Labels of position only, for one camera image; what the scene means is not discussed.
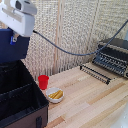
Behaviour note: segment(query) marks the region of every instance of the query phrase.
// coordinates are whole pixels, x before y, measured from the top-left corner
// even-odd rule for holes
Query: black plastic container
[[[48,105],[22,61],[0,64],[0,128],[43,128]]]

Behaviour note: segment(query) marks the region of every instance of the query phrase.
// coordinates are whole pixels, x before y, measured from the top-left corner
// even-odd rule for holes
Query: wooden tabletop
[[[49,104],[46,128],[110,128],[128,102],[128,79],[115,75],[106,85],[79,67],[51,76],[50,87],[59,87],[65,96]]]

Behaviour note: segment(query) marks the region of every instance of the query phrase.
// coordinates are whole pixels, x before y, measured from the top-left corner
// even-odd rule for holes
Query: wicker backdrop
[[[35,30],[61,48],[73,53],[96,49],[97,41],[110,38],[126,21],[128,0],[32,0],[38,9]],[[128,25],[118,35],[124,39]],[[35,80],[85,63],[92,56],[65,54],[33,34],[23,62]]]

